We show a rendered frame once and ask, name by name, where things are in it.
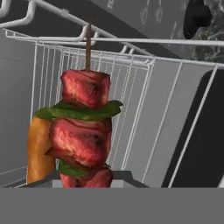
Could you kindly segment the black toaster oven knob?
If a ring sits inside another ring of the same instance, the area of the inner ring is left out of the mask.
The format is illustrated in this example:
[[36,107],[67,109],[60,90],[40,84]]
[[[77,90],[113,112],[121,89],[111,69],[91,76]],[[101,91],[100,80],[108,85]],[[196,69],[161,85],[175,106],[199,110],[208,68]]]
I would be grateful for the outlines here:
[[212,12],[204,0],[189,0],[184,16],[183,33],[192,39],[200,27],[208,27],[212,22]]

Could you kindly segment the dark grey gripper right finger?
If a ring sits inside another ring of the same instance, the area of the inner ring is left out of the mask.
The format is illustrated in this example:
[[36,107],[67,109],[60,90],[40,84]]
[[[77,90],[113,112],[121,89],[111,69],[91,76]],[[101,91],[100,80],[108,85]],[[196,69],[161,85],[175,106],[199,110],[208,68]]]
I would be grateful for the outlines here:
[[112,188],[148,188],[147,185],[133,179],[131,171],[113,171]]

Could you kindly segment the golden baguette bread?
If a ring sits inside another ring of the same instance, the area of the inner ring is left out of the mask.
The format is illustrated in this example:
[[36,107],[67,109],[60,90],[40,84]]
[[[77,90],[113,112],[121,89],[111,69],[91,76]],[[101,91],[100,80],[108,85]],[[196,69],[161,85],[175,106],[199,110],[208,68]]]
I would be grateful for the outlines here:
[[55,159],[46,155],[46,152],[52,147],[49,138],[51,125],[51,120],[36,116],[31,120],[27,141],[27,184],[44,179],[56,168]]

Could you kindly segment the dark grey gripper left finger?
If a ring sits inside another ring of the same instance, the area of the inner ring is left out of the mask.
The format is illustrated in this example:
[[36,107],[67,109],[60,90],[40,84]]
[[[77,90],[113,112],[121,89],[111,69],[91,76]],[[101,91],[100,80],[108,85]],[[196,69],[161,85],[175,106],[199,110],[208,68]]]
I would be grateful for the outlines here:
[[29,185],[23,185],[23,188],[36,187],[36,188],[60,188],[60,175],[57,171],[53,171],[46,178],[33,182]]

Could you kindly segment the kebab skewer with meat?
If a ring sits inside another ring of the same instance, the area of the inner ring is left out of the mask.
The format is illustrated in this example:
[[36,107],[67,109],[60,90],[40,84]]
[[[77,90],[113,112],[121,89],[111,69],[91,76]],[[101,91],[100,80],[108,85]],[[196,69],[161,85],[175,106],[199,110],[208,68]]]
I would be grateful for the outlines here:
[[65,188],[109,188],[113,172],[106,164],[112,144],[112,118],[123,105],[109,99],[110,75],[90,68],[91,26],[85,27],[86,65],[60,76],[62,100],[36,116],[48,121],[45,154],[58,160]]

